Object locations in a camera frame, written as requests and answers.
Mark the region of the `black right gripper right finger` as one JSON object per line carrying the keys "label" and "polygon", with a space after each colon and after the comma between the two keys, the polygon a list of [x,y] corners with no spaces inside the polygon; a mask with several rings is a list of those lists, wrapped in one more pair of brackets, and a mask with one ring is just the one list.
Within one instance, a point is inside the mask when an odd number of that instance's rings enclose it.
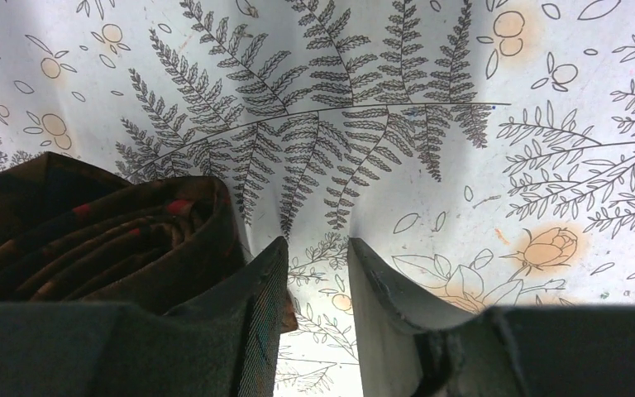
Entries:
{"label": "black right gripper right finger", "polygon": [[635,305],[459,309],[360,238],[348,273],[367,396],[635,396]]}

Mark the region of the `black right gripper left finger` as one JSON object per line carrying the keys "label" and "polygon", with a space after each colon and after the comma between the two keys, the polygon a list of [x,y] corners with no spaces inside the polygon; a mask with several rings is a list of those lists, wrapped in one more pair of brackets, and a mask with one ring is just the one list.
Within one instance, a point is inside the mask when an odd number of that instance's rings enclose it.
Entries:
{"label": "black right gripper left finger", "polygon": [[278,237],[163,316],[122,303],[0,303],[0,396],[270,396],[288,264]]}

